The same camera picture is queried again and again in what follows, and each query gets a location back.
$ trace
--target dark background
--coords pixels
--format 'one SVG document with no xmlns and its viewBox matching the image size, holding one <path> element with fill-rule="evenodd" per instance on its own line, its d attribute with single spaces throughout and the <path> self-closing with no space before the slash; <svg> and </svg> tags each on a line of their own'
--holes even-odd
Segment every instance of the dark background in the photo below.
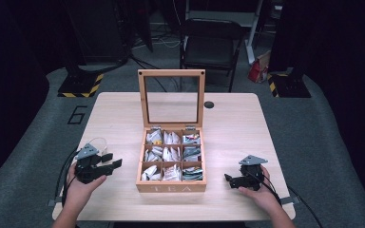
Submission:
<svg viewBox="0 0 365 228">
<path fill-rule="evenodd" d="M 183 1 L 176 3 L 183 6 Z M 316 31 L 321 13 L 328 21 Z M 316 32 L 324 38 L 305 53 Z M 60 49 L 63 44 L 66 50 Z M 312 61 L 302 62 L 304 73 L 324 91 L 365 188 L 365 2 L 286 1 L 270 67 L 296 67 L 298 56 L 307 53 Z M 46 75 L 64 67 L 64 56 L 86 63 L 62 1 L 0 0 L 0 166 L 44 102 Z"/>
</svg>

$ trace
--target chair leg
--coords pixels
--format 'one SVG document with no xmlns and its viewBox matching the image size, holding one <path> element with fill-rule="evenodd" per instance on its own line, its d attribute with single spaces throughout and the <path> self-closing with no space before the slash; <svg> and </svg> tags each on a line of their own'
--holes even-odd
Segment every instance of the chair leg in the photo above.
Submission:
<svg viewBox="0 0 365 228">
<path fill-rule="evenodd" d="M 232 88 L 233 88 L 233 82 L 234 82 L 234 76 L 236 74 L 236 67 L 233 68 L 232 70 L 232 78 L 230 79 L 230 85 L 229 85 L 229 92 L 231 93 L 232 92 Z"/>
<path fill-rule="evenodd" d="M 180 65 L 180 69 L 186 69 L 186 66 Z M 183 92 L 183 77 L 180 77 L 179 92 Z"/>
<path fill-rule="evenodd" d="M 227 73 L 226 73 L 226 77 L 229 77 L 229 75 L 230 75 L 230 69 L 229 70 L 227 70 Z"/>
<path fill-rule="evenodd" d="M 258 31 L 258 34 L 257 34 L 257 38 L 255 39 L 255 41 L 253 41 L 253 42 L 254 42 L 253 49 L 257 49 L 258 42 L 259 42 L 259 39 L 260 39 L 261 33 L 262 33 L 262 31 L 263 31 L 263 27 L 264 27 L 264 25 L 261 25 L 261 26 L 260 26 L 259 31 Z"/>
</svg>

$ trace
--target hand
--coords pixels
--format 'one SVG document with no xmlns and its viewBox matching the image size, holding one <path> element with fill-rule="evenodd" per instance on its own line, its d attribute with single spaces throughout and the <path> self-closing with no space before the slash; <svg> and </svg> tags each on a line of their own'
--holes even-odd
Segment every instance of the hand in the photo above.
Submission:
<svg viewBox="0 0 365 228">
<path fill-rule="evenodd" d="M 106 180 L 106 176 L 103 175 L 88 184 L 84 184 L 76 179 L 75 167 L 76 163 L 69 168 L 67 173 L 67 200 L 52 227 L 75 227 L 76 219 L 90 200 L 91 193 Z"/>
<path fill-rule="evenodd" d="M 106 176 L 102 175 L 97 180 L 85 184 L 77 180 L 75 176 L 75 167 L 76 163 L 69 168 L 67 174 L 68 189 L 64 208 L 72 209 L 72 211 L 79 214 L 86 206 L 93 191 L 106 180 Z"/>
<path fill-rule="evenodd" d="M 264 183 L 271 186 L 268 170 L 266 170 L 263 166 L 260 168 L 262 169 L 263 175 L 266 177 Z M 241 191 L 245 196 L 253 199 L 255 204 L 269 215 L 274 228 L 295 227 L 295 224 L 290 220 L 289 216 L 280 206 L 275 196 L 267 187 L 265 187 L 265 185 L 262 184 L 258 191 L 253 191 L 244 187 L 239 187 L 239 191 Z"/>
<path fill-rule="evenodd" d="M 268 170 L 266 170 L 265 167 L 261 166 L 263 175 L 266 177 L 264 179 L 264 183 L 268 186 L 271 185 L 269 182 L 269 173 Z M 247 197 L 254 200 L 254 203 L 262 208 L 264 211 L 266 211 L 268 214 L 271 212 L 272 209 L 276 207 L 280 207 L 279 203 L 277 202 L 277 199 L 275 196 L 271 193 L 271 191 L 265 187 L 265 185 L 261 185 L 260 189 L 258 191 L 253 191 L 245 187 L 239 187 L 239 190 Z"/>
</svg>

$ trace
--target table top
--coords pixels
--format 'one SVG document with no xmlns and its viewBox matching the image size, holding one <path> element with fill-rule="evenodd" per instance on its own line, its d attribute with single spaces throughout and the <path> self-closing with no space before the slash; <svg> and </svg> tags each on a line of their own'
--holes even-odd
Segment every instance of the table top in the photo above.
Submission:
<svg viewBox="0 0 365 228">
<path fill-rule="evenodd" d="M 104 92 L 93 107 L 79 147 L 106 139 L 113 160 L 123 159 L 97 188 L 78 220 L 106 221 L 238 221 L 269 219 L 224 174 L 240 177 L 239 161 L 248 155 L 268 160 L 264 166 L 281 198 L 289 197 L 279 160 L 257 95 L 205 93 L 215 104 L 203 110 L 203 142 L 207 186 L 203 193 L 139 193 L 136 187 L 144 121 L 139 92 Z M 283 209 L 293 219 L 292 203 Z M 62 210 L 57 203 L 52 217 Z"/>
</svg>

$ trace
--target glass lid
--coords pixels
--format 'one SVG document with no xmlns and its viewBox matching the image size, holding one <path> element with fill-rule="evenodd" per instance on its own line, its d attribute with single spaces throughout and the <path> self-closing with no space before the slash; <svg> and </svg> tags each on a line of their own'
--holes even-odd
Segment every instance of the glass lid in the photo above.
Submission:
<svg viewBox="0 0 365 228">
<path fill-rule="evenodd" d="M 138 71 L 145 126 L 202 126 L 203 69 Z"/>
</svg>

